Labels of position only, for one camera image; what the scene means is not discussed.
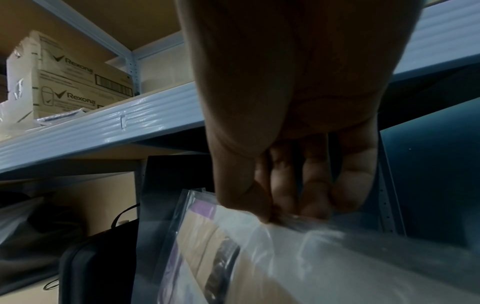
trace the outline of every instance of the metal shelf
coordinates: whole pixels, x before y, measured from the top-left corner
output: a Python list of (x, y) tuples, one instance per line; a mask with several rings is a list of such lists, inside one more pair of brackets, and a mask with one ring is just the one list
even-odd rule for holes
[(203, 125), (194, 83), (0, 142), (0, 173)]

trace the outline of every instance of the rexona box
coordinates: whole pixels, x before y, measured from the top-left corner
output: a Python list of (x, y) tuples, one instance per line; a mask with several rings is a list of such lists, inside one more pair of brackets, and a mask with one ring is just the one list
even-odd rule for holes
[(0, 104), (0, 122), (98, 109), (134, 95), (129, 74), (67, 50), (36, 31), (20, 42), (6, 67), (8, 100)]

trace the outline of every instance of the barcode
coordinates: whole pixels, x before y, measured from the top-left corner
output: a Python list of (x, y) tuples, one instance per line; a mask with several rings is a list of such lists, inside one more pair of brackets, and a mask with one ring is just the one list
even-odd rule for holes
[(128, 88), (124, 85), (121, 85), (119, 83), (116, 83), (115, 81), (111, 81), (105, 77), (99, 76), (95, 74), (95, 83), (98, 86), (113, 90), (115, 92), (122, 93), (124, 95), (133, 97), (133, 92), (131, 88)]

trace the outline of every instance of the bag handle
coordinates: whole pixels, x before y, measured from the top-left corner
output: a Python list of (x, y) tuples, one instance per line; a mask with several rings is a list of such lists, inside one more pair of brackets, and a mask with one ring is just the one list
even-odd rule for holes
[(116, 218), (113, 220), (113, 222), (111, 223), (111, 228), (115, 228), (117, 226), (117, 223), (120, 219), (120, 217), (122, 216), (122, 214), (124, 214), (125, 212), (129, 211), (129, 210), (132, 210), (133, 208), (137, 208), (137, 207), (140, 207), (140, 204), (137, 204), (137, 205), (134, 205), (134, 206), (130, 206), (128, 207), (127, 209), (125, 209), (124, 211), (122, 211), (119, 215), (116, 216)]

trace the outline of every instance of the dark blue panel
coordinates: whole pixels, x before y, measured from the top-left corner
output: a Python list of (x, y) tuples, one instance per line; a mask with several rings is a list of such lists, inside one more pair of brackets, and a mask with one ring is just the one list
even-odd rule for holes
[(381, 136), (406, 234), (480, 251), (480, 99)]

